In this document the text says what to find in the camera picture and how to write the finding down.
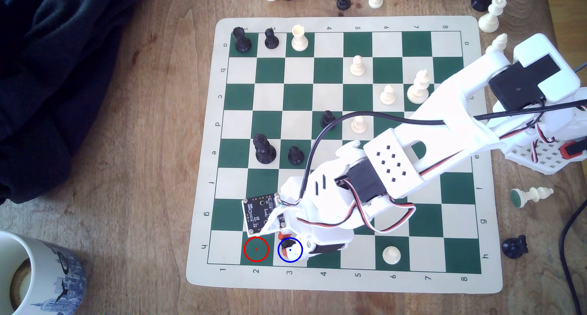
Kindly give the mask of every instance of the chessboard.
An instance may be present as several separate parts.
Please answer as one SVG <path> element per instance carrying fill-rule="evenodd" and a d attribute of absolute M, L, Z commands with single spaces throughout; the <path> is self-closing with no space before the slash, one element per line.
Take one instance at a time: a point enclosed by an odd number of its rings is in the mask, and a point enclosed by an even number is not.
<path fill-rule="evenodd" d="M 308 48 L 293 50 L 294 25 L 305 28 Z M 245 29 L 253 47 L 234 48 L 233 28 Z M 272 28 L 279 46 L 267 49 Z M 353 76 L 355 55 L 366 72 Z M 335 116 L 373 110 L 410 117 L 419 107 L 406 97 L 417 71 L 427 69 L 429 91 L 481 56 L 473 17 L 231 18 L 216 26 L 200 170 L 187 259 L 192 284 L 250 289 L 496 293 L 503 287 L 490 153 L 475 155 L 437 177 L 407 199 L 416 211 L 386 235 L 355 229 L 347 249 L 287 263 L 277 235 L 249 240 L 241 200 L 275 193 L 290 176 L 302 176 L 288 149 L 307 155 L 322 130 L 324 110 Z M 396 101 L 379 100 L 395 88 Z M 471 114 L 486 113 L 484 91 L 468 101 Z M 398 123 L 366 117 L 355 134 L 350 120 L 319 143 L 312 168 L 336 158 L 344 143 L 361 146 Z M 277 151 L 268 165 L 255 159 L 252 138 L 262 133 Z M 423 144 L 412 149 L 421 158 Z M 375 217 L 375 228 L 397 220 L 393 211 Z M 388 265 L 387 246 L 401 259 Z"/>

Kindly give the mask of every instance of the mug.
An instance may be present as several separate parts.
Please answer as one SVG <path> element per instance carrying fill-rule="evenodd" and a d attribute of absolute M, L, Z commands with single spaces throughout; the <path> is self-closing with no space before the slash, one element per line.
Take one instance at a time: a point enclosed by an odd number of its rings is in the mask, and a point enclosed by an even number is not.
<path fill-rule="evenodd" d="M 0 315 L 71 315 L 86 272 L 70 250 L 0 231 Z"/>

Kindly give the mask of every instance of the black wire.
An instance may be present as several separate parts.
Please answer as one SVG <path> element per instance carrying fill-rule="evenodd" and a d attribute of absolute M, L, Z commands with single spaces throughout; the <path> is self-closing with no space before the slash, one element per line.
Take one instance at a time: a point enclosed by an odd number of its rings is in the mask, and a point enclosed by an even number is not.
<path fill-rule="evenodd" d="M 569 283 L 570 289 L 570 296 L 573 298 L 573 303 L 575 303 L 575 311 L 577 315 L 581 315 L 581 306 L 579 305 L 579 298 L 577 297 L 577 292 L 575 291 L 575 286 L 573 285 L 573 279 L 570 276 L 569 267 L 567 267 L 567 260 L 565 259 L 565 237 L 569 232 L 570 226 L 575 222 L 576 218 L 583 212 L 583 209 L 587 206 L 587 199 L 583 202 L 583 205 L 579 206 L 577 211 L 570 217 L 565 229 L 562 229 L 561 239 L 558 242 L 558 251 L 561 255 L 561 265 L 562 270 L 565 272 L 565 277 L 567 278 L 567 283 Z"/>

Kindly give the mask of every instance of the blue circle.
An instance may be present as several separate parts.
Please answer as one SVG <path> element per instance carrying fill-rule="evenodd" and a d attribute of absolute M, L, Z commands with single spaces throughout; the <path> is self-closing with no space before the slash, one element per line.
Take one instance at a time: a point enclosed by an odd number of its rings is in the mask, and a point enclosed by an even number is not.
<path fill-rule="evenodd" d="M 283 243 L 283 241 L 284 241 L 284 240 L 286 240 L 286 239 L 293 239 L 293 240 L 295 240 L 295 241 L 296 241 L 296 242 L 299 244 L 299 247 L 302 249 L 302 251 L 299 253 L 299 257 L 297 257 L 297 259 L 295 259 L 294 261 L 288 261 L 288 260 L 284 259 L 284 258 L 281 256 L 281 252 L 279 251 L 279 250 L 281 250 L 281 244 L 282 244 L 282 243 Z M 279 243 L 279 245 L 277 245 L 277 255 L 278 255 L 278 256 L 279 256 L 279 257 L 280 257 L 280 258 L 281 258 L 283 261 L 285 261 L 285 262 L 289 262 L 289 263 L 296 262 L 296 261 L 298 261 L 298 260 L 299 260 L 299 259 L 302 257 L 302 254 L 303 254 L 303 253 L 304 253 L 304 247 L 303 247 L 303 246 L 302 246 L 302 244 L 299 242 L 299 240 L 297 240 L 297 239 L 295 239 L 295 238 L 293 238 L 293 237 L 285 237 L 284 239 L 282 239 L 282 240 L 281 240 L 281 242 Z"/>

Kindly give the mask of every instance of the red circle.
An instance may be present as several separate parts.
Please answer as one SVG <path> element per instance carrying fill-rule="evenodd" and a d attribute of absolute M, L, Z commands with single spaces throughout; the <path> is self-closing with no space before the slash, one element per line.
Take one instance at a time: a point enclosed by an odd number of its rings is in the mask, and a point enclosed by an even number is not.
<path fill-rule="evenodd" d="M 249 258 L 249 256 L 248 256 L 248 255 L 246 255 L 246 244 L 247 244 L 247 243 L 248 243 L 248 242 L 249 242 L 251 239 L 254 239 L 254 238 L 259 238 L 259 239 L 261 239 L 263 242 L 265 242 L 265 245 L 267 245 L 267 254 L 265 254 L 265 256 L 263 257 L 263 259 L 260 259 L 260 260 L 251 260 L 251 258 Z M 267 241 L 266 241 L 265 239 L 263 239 L 263 238 L 261 238 L 261 237 L 251 237 L 251 238 L 249 238 L 249 239 L 247 239 L 247 240 L 246 240 L 246 242 L 245 242 L 245 246 L 243 246 L 243 247 L 242 247 L 242 252 L 243 252 L 243 253 L 245 253 L 245 257 L 246 257 L 247 259 L 249 259 L 249 260 L 251 260 L 251 261 L 253 261 L 253 262 L 261 262 L 261 261 L 263 261 L 264 259 L 266 259 L 266 258 L 267 258 L 267 256 L 269 255 L 269 244 L 267 243 Z"/>

